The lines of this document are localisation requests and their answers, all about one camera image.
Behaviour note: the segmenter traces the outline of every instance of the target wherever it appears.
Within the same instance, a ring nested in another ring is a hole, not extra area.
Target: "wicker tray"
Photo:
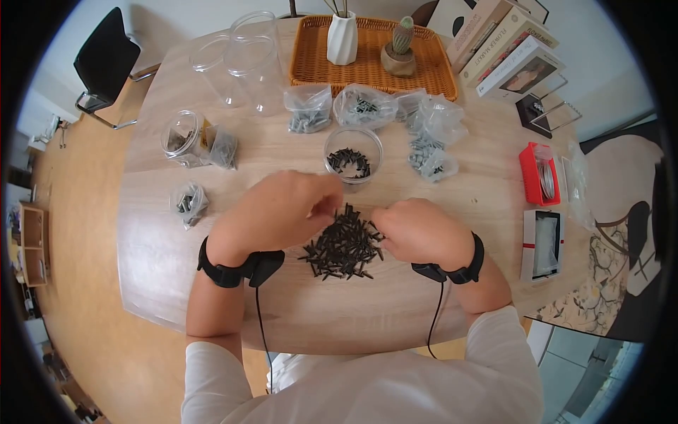
[[[358,54],[355,62],[337,66],[327,60],[327,31],[331,15],[313,15],[299,21],[294,53],[290,64],[292,85],[329,83],[332,96],[350,83],[368,85],[390,94],[423,87],[429,94],[442,93],[448,100],[457,99],[452,68],[440,38],[423,26],[414,27],[412,51],[417,69],[411,77],[394,77],[381,65],[382,46],[391,40],[398,22],[356,18]]]

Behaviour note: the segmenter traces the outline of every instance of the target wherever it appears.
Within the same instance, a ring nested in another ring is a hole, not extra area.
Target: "roll of wire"
[[[553,182],[553,171],[551,170],[551,165],[549,161],[540,161],[538,168],[542,194],[547,200],[552,200],[555,197],[555,185]]]

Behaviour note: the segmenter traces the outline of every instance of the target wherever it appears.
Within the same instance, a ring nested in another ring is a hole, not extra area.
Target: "finger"
[[[386,215],[388,214],[388,209],[384,208],[374,208],[372,210],[372,214],[370,215],[370,218],[372,219],[372,222],[374,225],[377,227],[377,229],[382,233],[385,234],[383,230],[387,230],[387,218]]]
[[[344,187],[337,174],[311,175],[316,203],[326,199],[326,204],[334,209],[341,207],[344,201]]]
[[[308,234],[308,237],[312,237],[318,231],[326,228],[333,222],[334,222],[333,216],[316,214],[306,218],[302,223],[302,228],[300,230],[303,234]]]
[[[313,206],[313,209],[311,210],[311,215],[328,215],[328,216],[334,216],[334,211],[337,209],[337,207],[334,205],[334,201],[328,197],[325,197],[318,203],[316,203]]]
[[[383,239],[381,241],[380,247],[388,250],[394,258],[400,261],[400,249],[398,249],[398,245],[393,240],[388,238]]]

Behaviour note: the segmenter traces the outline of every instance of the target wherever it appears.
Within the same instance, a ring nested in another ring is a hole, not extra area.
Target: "red box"
[[[525,150],[520,152],[520,169],[523,171],[523,184],[525,185],[525,199],[539,206],[553,206],[560,203],[560,188],[558,187],[558,175],[555,171],[555,162],[553,158],[549,161],[551,172],[553,173],[553,191],[555,196],[551,200],[544,198],[542,187],[539,181],[539,171],[537,170],[537,159],[534,157],[535,142],[527,144]]]

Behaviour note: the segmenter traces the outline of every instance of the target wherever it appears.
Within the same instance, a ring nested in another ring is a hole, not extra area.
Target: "round wooden table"
[[[281,61],[289,64],[297,19],[278,22]],[[188,55],[209,37],[172,48],[164,58],[141,108],[127,148],[117,222],[118,272],[123,307],[136,315],[184,330],[186,304],[203,238],[219,214],[261,178],[280,169],[323,172],[323,143],[336,127],[316,134],[287,132],[289,113],[252,117],[246,110],[224,109]],[[589,232],[571,220],[565,224],[563,272],[532,285],[519,281],[525,202],[518,154],[529,141],[566,153],[573,126],[552,140],[520,126],[511,104],[480,100],[474,90],[460,88],[469,136],[447,149],[459,173],[437,184],[427,183],[407,164],[409,147],[402,123],[379,133],[384,161],[373,181],[345,200],[368,215],[375,206],[425,197],[459,216],[480,235],[511,284],[519,313],[529,313],[584,283],[588,276]],[[238,170],[216,166],[184,169],[170,162],[160,146],[161,133],[176,111],[203,113],[212,123],[227,125],[239,137]],[[199,182],[210,201],[196,227],[185,231],[170,212],[170,191],[188,180]],[[554,210],[567,212],[563,203]],[[385,261],[368,265],[374,280],[352,278],[324,282],[314,278],[300,246],[286,251],[285,264],[260,289],[262,319],[271,351],[314,354],[369,353],[409,349],[426,344],[437,305],[438,283],[414,273],[409,263],[385,252]],[[432,342],[466,334],[464,314],[450,284]],[[243,343],[261,349],[254,290],[245,291]]]

